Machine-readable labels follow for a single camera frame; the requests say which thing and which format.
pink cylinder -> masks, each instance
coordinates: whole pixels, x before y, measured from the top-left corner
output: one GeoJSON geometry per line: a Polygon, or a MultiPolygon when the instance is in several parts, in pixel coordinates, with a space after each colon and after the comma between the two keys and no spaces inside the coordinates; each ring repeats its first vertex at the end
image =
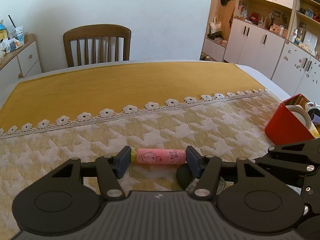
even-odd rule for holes
{"type": "Polygon", "coordinates": [[[143,149],[137,150],[138,163],[183,164],[186,162],[185,150],[143,149]]]}

table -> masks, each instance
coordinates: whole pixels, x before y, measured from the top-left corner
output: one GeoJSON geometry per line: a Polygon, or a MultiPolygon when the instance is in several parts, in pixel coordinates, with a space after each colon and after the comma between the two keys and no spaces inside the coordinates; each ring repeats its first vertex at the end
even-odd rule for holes
{"type": "MultiPolygon", "coordinates": [[[[175,61],[170,60],[170,62],[180,62],[180,61],[181,60],[175,60],[175,61]]],[[[159,60],[154,60],[154,61],[131,60],[131,61],[128,61],[128,62],[130,62],[130,63],[169,62],[169,60],[163,60],[163,61],[159,61],[159,60]]],[[[3,91],[0,92],[0,108],[2,107],[2,105],[4,104],[4,102],[6,101],[8,96],[10,95],[10,93],[12,92],[12,90],[15,88],[15,86],[18,83],[22,82],[22,81],[31,80],[31,79],[44,77],[44,76],[49,76],[49,75],[58,74],[58,73],[70,72],[70,71],[74,71],[74,70],[81,70],[81,69],[94,68],[94,67],[100,67],[100,66],[109,66],[109,65],[120,65],[120,64],[123,64],[123,63],[124,62],[118,61],[118,62],[97,63],[97,64],[90,64],[90,65],[83,65],[83,66],[77,66],[77,67],[54,70],[54,71],[42,73],[42,74],[39,74],[39,75],[34,75],[34,76],[29,77],[29,78],[24,78],[24,80],[19,80],[17,82],[14,82],[14,83],[8,85],[3,91]]],[[[245,71],[247,74],[252,76],[255,80],[257,80],[265,88],[270,90],[281,101],[284,101],[284,100],[290,98],[289,94],[284,92],[278,85],[273,83],[270,79],[268,79],[266,76],[261,74],[259,71],[255,70],[255,69],[253,69],[251,67],[244,66],[244,65],[237,65],[237,66],[240,69],[242,69],[243,71],[245,71]]]]}

white dresser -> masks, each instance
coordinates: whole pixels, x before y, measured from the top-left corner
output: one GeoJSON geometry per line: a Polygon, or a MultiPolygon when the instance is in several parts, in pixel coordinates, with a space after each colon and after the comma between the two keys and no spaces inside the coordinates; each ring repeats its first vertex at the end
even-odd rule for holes
{"type": "Polygon", "coordinates": [[[5,55],[0,64],[0,91],[21,78],[41,74],[36,36],[25,36],[25,44],[5,55]]]}

picture frame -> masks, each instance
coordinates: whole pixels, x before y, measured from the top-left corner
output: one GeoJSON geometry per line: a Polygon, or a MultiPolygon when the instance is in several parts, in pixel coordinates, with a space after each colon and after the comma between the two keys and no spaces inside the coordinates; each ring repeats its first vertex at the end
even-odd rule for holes
{"type": "Polygon", "coordinates": [[[272,15],[273,15],[274,17],[281,18],[281,14],[282,14],[281,11],[278,11],[278,10],[276,10],[276,9],[272,9],[272,15]]]}
{"type": "Polygon", "coordinates": [[[311,18],[311,19],[313,19],[313,10],[311,10],[310,8],[308,8],[307,10],[306,10],[306,14],[305,14],[306,16],[308,16],[309,18],[311,18]]]}

cartoon drawing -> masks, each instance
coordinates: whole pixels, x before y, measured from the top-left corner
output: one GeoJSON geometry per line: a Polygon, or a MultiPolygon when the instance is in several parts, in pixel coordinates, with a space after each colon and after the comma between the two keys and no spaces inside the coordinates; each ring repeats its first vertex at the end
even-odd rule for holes
{"type": "Polygon", "coordinates": [[[152,153],[152,151],[145,153],[145,154],[141,154],[141,158],[143,162],[146,163],[159,163],[162,161],[160,156],[156,156],[154,153],[152,153]]]}

